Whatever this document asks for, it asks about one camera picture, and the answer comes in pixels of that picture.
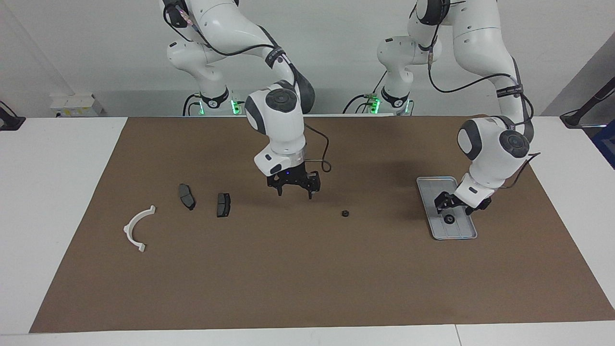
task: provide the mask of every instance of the black stand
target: black stand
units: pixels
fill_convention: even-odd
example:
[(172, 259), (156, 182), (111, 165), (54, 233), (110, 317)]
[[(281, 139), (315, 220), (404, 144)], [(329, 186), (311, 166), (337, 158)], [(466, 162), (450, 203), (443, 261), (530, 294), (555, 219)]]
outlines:
[(581, 118), (587, 114), (589, 110), (591, 110), (595, 105), (604, 101), (604, 99), (615, 89), (615, 77), (611, 78), (611, 80), (606, 83), (606, 85), (598, 91), (579, 111), (577, 111), (573, 115), (562, 115), (560, 119), (564, 122), (569, 129), (580, 129), (579, 122), (581, 122)]
[(22, 126), (26, 118), (22, 116), (11, 116), (2, 107), (0, 107), (0, 119), (4, 121), (4, 125), (0, 127), (0, 131), (17, 131)]

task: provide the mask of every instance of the black nut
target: black nut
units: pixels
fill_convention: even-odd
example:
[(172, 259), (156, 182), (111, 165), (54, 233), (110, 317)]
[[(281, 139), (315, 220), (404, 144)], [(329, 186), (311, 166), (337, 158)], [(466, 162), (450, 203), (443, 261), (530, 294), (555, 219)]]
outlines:
[(447, 225), (452, 225), (455, 223), (455, 216), (452, 216), (451, 214), (448, 214), (444, 217), (444, 222)]

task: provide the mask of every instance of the black cable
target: black cable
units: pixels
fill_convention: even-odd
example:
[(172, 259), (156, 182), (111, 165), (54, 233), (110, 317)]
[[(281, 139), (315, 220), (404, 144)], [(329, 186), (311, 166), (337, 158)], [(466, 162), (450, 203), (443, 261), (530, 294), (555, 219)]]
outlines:
[(523, 102), (526, 102), (530, 106), (530, 117), (518, 124), (515, 124), (515, 126), (525, 125), (529, 123), (530, 121), (532, 121), (532, 119), (534, 118), (534, 105), (531, 103), (531, 101), (528, 99), (528, 97), (524, 93), (521, 93), (521, 98)]
[(11, 108), (10, 108), (10, 107), (6, 104), (6, 103), (4, 103), (4, 102), (2, 102), (2, 101), (0, 101), (0, 103), (4, 106), (4, 108), (6, 108), (7, 110), (9, 110), (11, 113), (13, 113), (13, 115), (14, 115), (15, 117), (17, 117), (17, 113), (15, 113), (15, 111), (14, 111), (14, 110), (12, 110), (12, 109), (11, 109)]
[(354, 111), (354, 113), (355, 113), (355, 114), (359, 113), (359, 108), (361, 108), (361, 107), (363, 107), (363, 106), (365, 106), (365, 108), (363, 108), (363, 111), (361, 112), (361, 114), (362, 114), (362, 113), (365, 113), (365, 109), (366, 109), (366, 108), (367, 108), (367, 106), (369, 106), (369, 105), (370, 105), (370, 103), (369, 103), (369, 102), (361, 103), (361, 104), (357, 107), (357, 110), (355, 110), (355, 111)]
[(536, 154), (530, 154), (530, 159), (525, 161), (525, 163), (523, 164), (523, 166), (521, 167), (521, 169), (519, 170), (519, 173), (517, 174), (517, 177), (515, 178), (515, 181), (512, 182), (512, 184), (510, 186), (502, 186), (501, 188), (513, 188), (517, 182), (519, 181), (519, 177), (521, 177), (521, 175), (523, 174), (523, 171), (528, 167), (528, 165), (530, 164), (530, 162), (532, 162), (532, 160), (536, 157), (538, 157), (540, 154), (542, 153), (536, 153)]
[[(169, 8), (171, 8), (171, 7), (175, 7), (175, 5), (173, 5), (173, 4), (168, 4), (168, 5), (166, 5), (166, 6), (164, 7), (164, 10), (162, 11), (162, 16), (163, 16), (163, 18), (164, 18), (164, 22), (165, 22), (166, 24), (168, 24), (168, 26), (170, 26), (170, 27), (171, 27), (171, 29), (175, 30), (175, 32), (176, 32), (176, 33), (178, 33), (178, 34), (179, 34), (179, 35), (180, 35), (180, 36), (181, 36), (184, 40), (186, 40), (186, 41), (188, 41), (188, 42), (194, 42), (193, 40), (188, 39), (186, 36), (182, 35), (182, 33), (180, 33), (180, 32), (179, 32), (179, 30), (177, 30), (177, 29), (173, 26), (173, 24), (170, 22), (170, 20), (167, 20), (167, 11), (168, 11), (168, 9), (169, 9)], [(212, 44), (210, 44), (210, 43), (209, 43), (209, 41), (207, 41), (207, 39), (205, 38), (205, 36), (203, 36), (203, 34), (202, 34), (199, 30), (195, 30), (195, 31), (199, 34), (199, 36), (203, 39), (203, 41), (205, 41), (205, 45), (206, 45), (207, 47), (211, 48), (214, 52), (216, 52), (216, 53), (218, 53), (218, 54), (220, 54), (220, 55), (224, 55), (225, 57), (232, 57), (232, 56), (235, 56), (235, 55), (243, 54), (243, 53), (247, 52), (248, 50), (252, 50), (252, 49), (255, 49), (255, 48), (260, 48), (260, 47), (267, 47), (267, 48), (271, 48), (271, 49), (275, 49), (275, 48), (276, 48), (276, 47), (274, 47), (274, 46), (272, 46), (272, 45), (270, 45), (270, 44), (256, 44), (256, 45), (254, 45), (254, 46), (250, 46), (250, 47), (244, 48), (244, 49), (242, 49), (242, 50), (238, 50), (237, 52), (233, 52), (233, 53), (224, 53), (224, 52), (221, 52), (221, 51), (219, 51), (218, 49), (216, 49), (216, 48), (215, 48)]]
[(350, 100), (350, 102), (348, 102), (348, 104), (346, 105), (346, 107), (344, 107), (344, 111), (342, 112), (342, 114), (346, 114), (346, 111), (348, 110), (348, 108), (350, 107), (350, 105), (352, 105), (353, 102), (355, 102), (356, 100), (360, 99), (361, 97), (363, 98), (367, 98), (365, 95), (361, 94), (361, 95), (356, 95), (355, 97), (352, 98), (352, 100)]
[(190, 114), (190, 109), (192, 108), (192, 106), (197, 105), (200, 106), (200, 102), (193, 102), (190, 103), (190, 106), (188, 106), (188, 116), (192, 116), (192, 114)]
[(314, 129), (312, 126), (310, 126), (308, 124), (305, 124), (305, 126), (308, 129), (310, 129), (311, 131), (315, 132), (316, 134), (321, 135), (325, 140), (327, 140), (327, 144), (325, 145), (325, 150), (322, 152), (322, 159), (320, 159), (318, 161), (320, 161), (320, 168), (322, 169), (322, 171), (324, 173), (331, 172), (331, 170), (333, 169), (333, 166), (331, 165), (331, 163), (329, 161), (326, 160), (327, 150), (329, 150), (329, 137), (327, 135), (325, 135), (324, 133), (322, 133), (321, 131), (318, 131), (317, 129)]
[(452, 90), (442, 90), (442, 89), (438, 88), (438, 87), (435, 85), (435, 83), (434, 83), (434, 79), (433, 79), (433, 77), (431, 76), (431, 68), (429, 68), (429, 67), (427, 68), (427, 73), (429, 74), (429, 81), (431, 82), (431, 85), (435, 88), (435, 90), (438, 90), (439, 92), (442, 92), (442, 93), (444, 93), (444, 94), (449, 94), (449, 93), (451, 93), (451, 92), (457, 92), (457, 91), (463, 90), (463, 89), (465, 89), (465, 88), (467, 88), (467, 87), (473, 86), (474, 84), (476, 84), (476, 83), (480, 83), (480, 82), (482, 82), (482, 81), (484, 81), (484, 80), (486, 80), (486, 79), (489, 79), (489, 78), (493, 78), (493, 77), (500, 77), (500, 76), (501, 76), (501, 77), (508, 77), (508, 78), (510, 78), (510, 77), (511, 77), (511, 75), (509, 75), (509, 74), (507, 74), (507, 73), (494, 73), (494, 74), (492, 74), (491, 76), (486, 76), (486, 77), (483, 77), (483, 78), (477, 79), (477, 80), (475, 80), (474, 82), (472, 82), (472, 83), (470, 83), (470, 84), (466, 84), (466, 85), (464, 85), (464, 86), (462, 86), (462, 87), (459, 87), (459, 88), (457, 88), (457, 89), (452, 89)]
[[(429, 46), (429, 53), (431, 55), (434, 53), (434, 46), (435, 46), (435, 42), (438, 40), (438, 30), (439, 29), (440, 29), (440, 24), (436, 25), (435, 32), (434, 32), (434, 37), (431, 39), (431, 45)], [(480, 82), (482, 82), (482, 81), (484, 81), (486, 79), (490, 79), (490, 78), (493, 78), (493, 77), (500, 77), (500, 76), (502, 76), (502, 77), (508, 77), (508, 78), (512, 79), (512, 76), (507, 74), (507, 73), (494, 73), (491, 76), (486, 76), (486, 77), (480, 78), (480, 79), (478, 79), (478, 80), (476, 80), (476, 81), (474, 81), (474, 82), (472, 82), (470, 84), (466, 84), (465, 86), (462, 86), (462, 87), (459, 87), (459, 88), (456, 88), (456, 89), (453, 89), (453, 90), (442, 90), (439, 87), (437, 87), (435, 85), (435, 83), (434, 83), (434, 79), (431, 76), (431, 65), (432, 65), (431, 63), (427, 64), (427, 73), (429, 74), (429, 81), (431, 82), (431, 85), (434, 87), (435, 90), (437, 90), (439, 92), (442, 92), (444, 94), (449, 94), (451, 92), (457, 92), (457, 91), (463, 90), (463, 89), (465, 89), (467, 87), (473, 86), (476, 83), (480, 83)]]
[(413, 100), (410, 100), (409, 102), (412, 102), (412, 109), (410, 110), (410, 116), (412, 116), (412, 113), (415, 112), (415, 102)]
[(184, 102), (184, 110), (181, 112), (181, 116), (186, 116), (186, 108), (188, 107), (188, 102), (190, 102), (190, 100), (192, 100), (194, 97), (197, 97), (197, 96), (194, 94), (188, 96), (188, 98)]
[[(379, 81), (378, 81), (378, 83), (376, 84), (376, 87), (374, 88), (374, 91), (372, 91), (372, 92), (371, 92), (372, 94), (375, 94), (375, 93), (376, 93), (376, 91), (378, 90), (378, 87), (380, 86), (380, 83), (382, 83), (382, 82), (383, 82), (384, 77), (386, 76), (387, 72), (388, 72), (388, 71), (385, 71), (385, 72), (383, 73), (383, 76), (382, 76), (382, 77), (380, 77), (380, 80), (379, 80)], [(365, 113), (365, 109), (366, 109), (366, 108), (367, 108), (367, 106), (365, 106), (365, 107), (363, 108), (363, 111), (361, 111), (361, 113)]]

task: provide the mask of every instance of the white table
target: white table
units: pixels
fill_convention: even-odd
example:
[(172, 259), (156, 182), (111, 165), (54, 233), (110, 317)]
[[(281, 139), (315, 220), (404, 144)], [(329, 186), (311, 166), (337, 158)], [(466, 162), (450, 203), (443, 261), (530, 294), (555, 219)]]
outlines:
[[(29, 119), (0, 132), (0, 345), (615, 345), (615, 321), (24, 335), (125, 122)], [(582, 131), (558, 118), (534, 125), (533, 151), (543, 155), (532, 168), (615, 305), (615, 171)]]

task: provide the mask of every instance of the white wall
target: white wall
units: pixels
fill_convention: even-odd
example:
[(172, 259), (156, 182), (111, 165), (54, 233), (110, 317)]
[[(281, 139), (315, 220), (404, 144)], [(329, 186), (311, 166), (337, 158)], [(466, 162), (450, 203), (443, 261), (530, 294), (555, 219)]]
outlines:
[[(166, 60), (166, 45), (177, 37), (163, 22), (157, 0), (2, 1), (70, 88), (93, 92), (111, 116), (177, 115), (196, 88)], [(268, 29), (313, 83), (313, 113), (339, 113), (350, 97), (372, 90), (383, 72), (376, 47), (383, 38), (405, 34), (412, 6), (411, 0), (242, 0), (240, 8)], [(499, 6), (504, 40), (538, 113), (615, 31), (613, 0), (502, 0)], [(443, 28), (441, 37), (445, 51), (434, 65), (434, 79), (441, 87), (474, 80), (454, 62), (450, 29)], [(59, 88), (4, 22), (0, 47), (0, 99), (26, 116), (48, 116), (47, 95)], [(240, 94), (276, 80), (254, 57), (218, 65)], [(415, 72), (418, 114), (498, 112), (488, 82), (440, 95), (424, 67)]]
[[(559, 116), (580, 108), (613, 77), (615, 77), (615, 34), (557, 95), (542, 115)], [(581, 124), (608, 124), (614, 119), (615, 97), (610, 97), (587, 112)]]

